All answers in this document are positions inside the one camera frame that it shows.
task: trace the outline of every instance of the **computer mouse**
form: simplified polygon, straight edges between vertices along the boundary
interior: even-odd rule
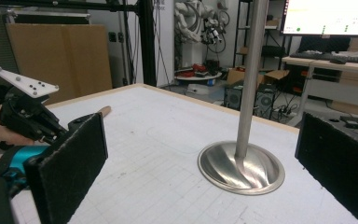
[[[347,61],[345,59],[331,59],[330,63],[345,64]]]

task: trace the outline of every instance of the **white table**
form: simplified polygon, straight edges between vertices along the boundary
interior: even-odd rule
[[[50,108],[66,124],[106,105],[109,158],[71,223],[358,223],[295,158],[298,129],[253,118],[250,143],[280,160],[285,180],[244,196],[212,185],[197,165],[206,146],[237,139],[239,112],[144,85]],[[30,191],[12,202],[21,223],[39,222]]]
[[[301,101],[297,115],[293,119],[291,119],[287,123],[287,125],[296,126],[301,121],[305,103],[309,95],[358,105],[358,86],[313,79],[313,73],[315,68],[325,68],[342,72],[358,73],[358,63],[336,64],[330,63],[328,61],[299,59],[291,57],[285,57],[282,59],[282,61],[288,64],[307,66],[309,68],[304,89],[301,94]]]

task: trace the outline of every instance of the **black post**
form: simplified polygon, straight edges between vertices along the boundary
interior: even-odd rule
[[[157,86],[155,36],[153,25],[153,0],[139,0],[139,26],[141,29],[142,64],[144,84]]]

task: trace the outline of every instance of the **metal stand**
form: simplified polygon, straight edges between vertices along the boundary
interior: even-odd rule
[[[257,195],[272,192],[284,180],[279,160],[264,148],[249,144],[255,83],[260,63],[269,0],[255,1],[249,59],[242,92],[237,143],[218,142],[207,146],[199,155],[199,168],[205,177],[221,189]]]

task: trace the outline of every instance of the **stainless steel pole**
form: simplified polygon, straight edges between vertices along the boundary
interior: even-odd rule
[[[244,159],[246,157],[251,130],[252,115],[255,104],[255,90],[258,74],[258,66],[261,57],[261,48],[264,40],[267,10],[269,0],[255,0],[254,16],[251,23],[251,39],[249,44],[249,54],[246,59],[246,75],[243,81],[243,92],[241,100],[240,124],[238,127],[237,147],[235,158]]]

